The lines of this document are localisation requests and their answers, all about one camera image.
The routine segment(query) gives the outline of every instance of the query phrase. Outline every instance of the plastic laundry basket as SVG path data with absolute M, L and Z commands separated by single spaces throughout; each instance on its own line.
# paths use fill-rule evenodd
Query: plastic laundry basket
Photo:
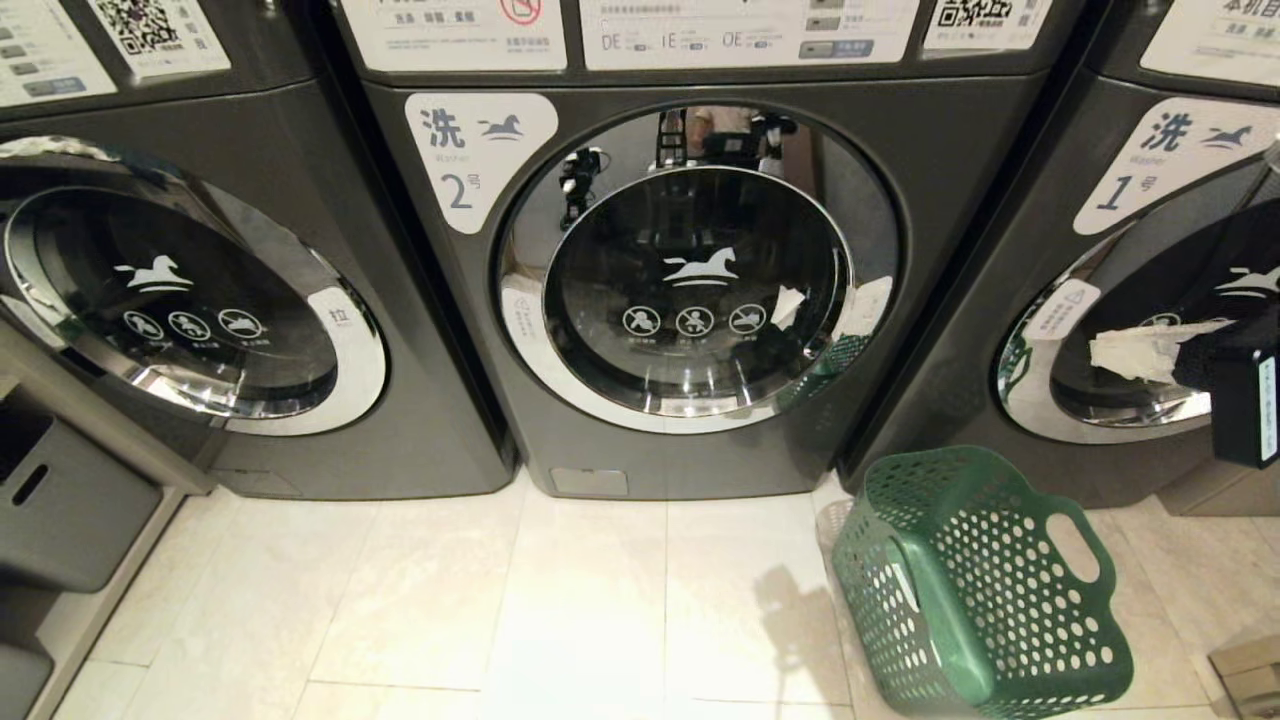
M 1047 532 L 1070 518 L 1098 562 L 1076 578 Z M 1080 507 L 980 447 L 876 462 L 833 552 L 884 700 L 910 716 L 1033 719 L 1133 680 L 1115 565 Z

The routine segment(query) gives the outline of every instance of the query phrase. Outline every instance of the washer door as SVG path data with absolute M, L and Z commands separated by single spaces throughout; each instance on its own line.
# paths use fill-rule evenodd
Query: washer door
M 1257 316 L 1277 301 L 1277 275 L 1280 176 L 1254 161 L 1135 219 L 1046 288 L 1000 356 L 1005 410 L 1037 434 L 1089 445 L 1206 425 L 1208 393 L 1093 366 L 1089 341 L 1106 331 Z M 1092 305 L 1076 313 L 1071 296 Z
M 297 236 L 207 183 L 65 137 L 0 145 L 0 300 L 37 337 L 233 432 L 360 418 L 387 359 Z
M 704 433 L 776 415 L 850 366 L 897 258 L 888 195 L 846 143 L 755 108 L 684 108 L 543 170 L 508 225 L 499 300 L 567 402 Z

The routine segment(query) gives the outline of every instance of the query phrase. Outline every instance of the front-loading washer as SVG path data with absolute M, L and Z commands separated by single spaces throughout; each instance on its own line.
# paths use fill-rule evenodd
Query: front-loading washer
M 493 491 L 513 443 L 303 10 L 0 1 L 4 313 L 236 492 Z
M 339 19 L 535 483 L 653 500 L 814 487 L 1080 6 Z
M 1277 9 L 1110 8 L 878 432 L 844 456 L 846 487 L 884 455 L 973 443 L 1047 491 L 1119 506 L 1213 457 L 1208 393 L 1096 366 L 1091 341 L 1275 306 Z

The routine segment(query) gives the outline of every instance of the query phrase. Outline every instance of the basket handle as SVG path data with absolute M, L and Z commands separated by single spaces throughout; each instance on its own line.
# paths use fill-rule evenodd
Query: basket handle
M 1052 511 L 1041 519 L 1041 521 L 1044 523 L 1044 534 L 1048 536 L 1050 518 L 1052 518 L 1053 515 L 1066 515 L 1071 520 L 1071 524 L 1075 525 L 1075 532 L 1080 533 L 1080 537 L 1084 538 L 1084 544 L 1089 547 L 1089 552 L 1093 553 L 1093 560 L 1098 564 L 1098 578 L 1089 584 L 1105 592 L 1107 594 L 1107 598 L 1110 598 L 1116 589 L 1115 561 L 1111 560 L 1111 553 L 1107 552 L 1107 547 L 1102 544 L 1102 539 L 1098 538 L 1098 534 L 1096 532 L 1093 532 L 1093 525 L 1091 525 L 1088 518 L 1085 518 L 1084 510 L 1080 510 L 1079 505 L 1059 497 L 1052 498 L 1052 502 L 1050 502 L 1050 507 Z M 1053 538 L 1050 537 L 1048 539 L 1051 544 L 1053 544 L 1053 551 L 1057 552 L 1059 555 L 1062 555 L 1062 551 L 1057 547 L 1057 543 L 1052 542 Z M 1070 571 L 1071 564 L 1070 562 L 1064 562 L 1064 564 L 1066 565 L 1066 569 Z

